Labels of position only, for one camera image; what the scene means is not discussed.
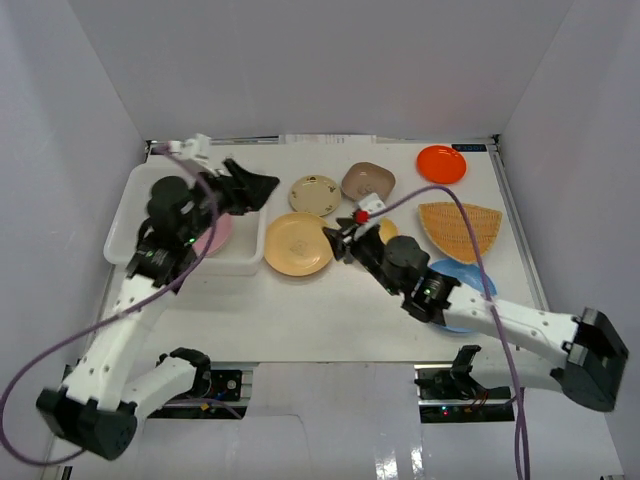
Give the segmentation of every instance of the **fan-shaped basket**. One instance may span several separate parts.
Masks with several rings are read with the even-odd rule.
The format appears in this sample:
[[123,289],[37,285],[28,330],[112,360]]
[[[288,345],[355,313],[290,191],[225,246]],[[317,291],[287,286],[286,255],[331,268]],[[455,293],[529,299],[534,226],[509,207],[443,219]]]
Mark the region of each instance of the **fan-shaped basket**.
[[[463,205],[478,239],[480,253],[484,255],[496,241],[502,212],[467,203]],[[476,262],[467,227],[455,203],[425,203],[418,208],[422,226],[434,245],[460,263]]]

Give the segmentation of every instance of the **pink bowl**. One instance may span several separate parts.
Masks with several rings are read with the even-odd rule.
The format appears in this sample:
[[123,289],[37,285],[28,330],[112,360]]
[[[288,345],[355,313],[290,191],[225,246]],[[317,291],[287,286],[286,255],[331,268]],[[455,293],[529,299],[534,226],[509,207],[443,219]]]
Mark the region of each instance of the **pink bowl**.
[[[213,255],[215,252],[220,250],[225,243],[229,240],[231,236],[233,222],[231,220],[231,215],[224,214],[222,215],[218,221],[216,222],[216,234],[213,237],[213,242],[209,246],[209,251],[207,252],[207,257]],[[207,244],[207,239],[209,238],[209,234],[211,233],[211,228],[208,228],[193,244],[193,250],[197,255],[202,253],[205,245]]]

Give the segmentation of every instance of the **white wall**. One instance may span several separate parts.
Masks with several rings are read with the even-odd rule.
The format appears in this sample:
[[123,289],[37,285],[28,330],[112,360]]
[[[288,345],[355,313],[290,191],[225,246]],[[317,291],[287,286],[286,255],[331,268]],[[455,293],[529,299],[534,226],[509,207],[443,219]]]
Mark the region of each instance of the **white wall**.
[[143,137],[490,135],[572,0],[70,0]]
[[[102,243],[142,141],[65,0],[0,2],[0,386],[37,353],[95,318],[108,265]],[[73,352],[19,384],[5,426],[42,458],[35,410]],[[38,471],[0,448],[0,475]]]
[[631,350],[608,417],[631,479],[640,478],[638,45],[638,1],[576,0],[504,132],[507,175],[551,306],[604,311]]

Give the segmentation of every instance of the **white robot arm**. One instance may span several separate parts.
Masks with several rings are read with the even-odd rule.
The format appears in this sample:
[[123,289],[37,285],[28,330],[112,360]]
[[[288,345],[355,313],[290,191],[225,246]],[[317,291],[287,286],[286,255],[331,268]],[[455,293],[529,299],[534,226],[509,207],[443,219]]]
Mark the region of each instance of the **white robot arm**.
[[[199,136],[184,144],[173,143],[172,149],[182,160],[202,163],[208,145],[209,139]],[[247,172],[233,160],[225,160],[224,165],[230,176],[211,170],[202,173],[220,213],[259,210],[279,183],[277,178]],[[375,194],[359,204],[359,210],[370,213],[383,207]],[[165,177],[152,187],[147,213],[115,313],[171,284],[193,263],[191,243],[209,227],[213,216],[201,189],[189,189],[179,177]],[[385,246],[378,235],[378,219],[365,224],[338,219],[338,223],[339,230],[325,229],[336,259],[362,263],[390,294],[404,296],[402,308],[411,316],[497,337],[488,302],[455,278],[431,270],[429,256],[414,239],[400,236]],[[37,408],[54,434],[113,460],[127,448],[139,421],[180,394],[200,397],[208,391],[209,358],[185,348],[163,356],[153,371],[127,383],[148,332],[179,288],[100,331],[60,387],[42,391]],[[554,366],[550,375],[565,395],[587,408],[613,409],[628,351],[606,316],[589,309],[578,318],[503,300],[495,304],[508,341],[548,360]],[[469,375],[478,350],[463,347],[447,372],[455,389],[478,386]]]

